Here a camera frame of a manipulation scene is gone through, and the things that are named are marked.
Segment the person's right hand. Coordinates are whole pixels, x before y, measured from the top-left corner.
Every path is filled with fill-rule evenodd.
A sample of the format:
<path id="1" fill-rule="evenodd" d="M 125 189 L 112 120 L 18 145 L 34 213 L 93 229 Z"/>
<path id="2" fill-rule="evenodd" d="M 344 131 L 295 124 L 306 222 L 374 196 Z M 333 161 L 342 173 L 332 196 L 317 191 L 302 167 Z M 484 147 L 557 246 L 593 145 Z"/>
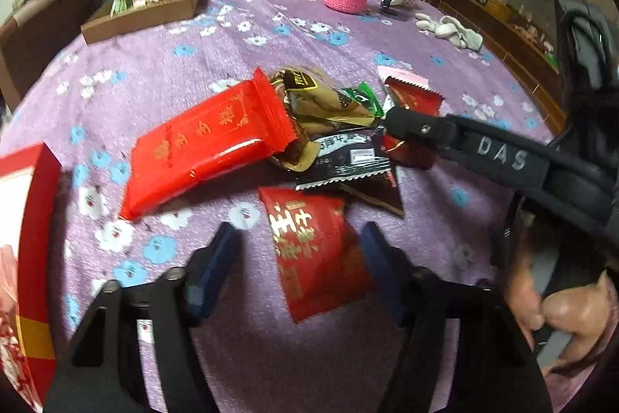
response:
<path id="1" fill-rule="evenodd" d="M 582 361 L 603 335 L 612 311 L 612 281 L 605 271 L 594 283 L 541 296 L 535 281 L 547 264 L 522 248 L 516 254 L 506 291 L 507 304 L 530 347 L 535 346 L 534 333 L 545 325 L 559 335 L 549 339 L 551 347 L 538 354 L 543 375 Z"/>

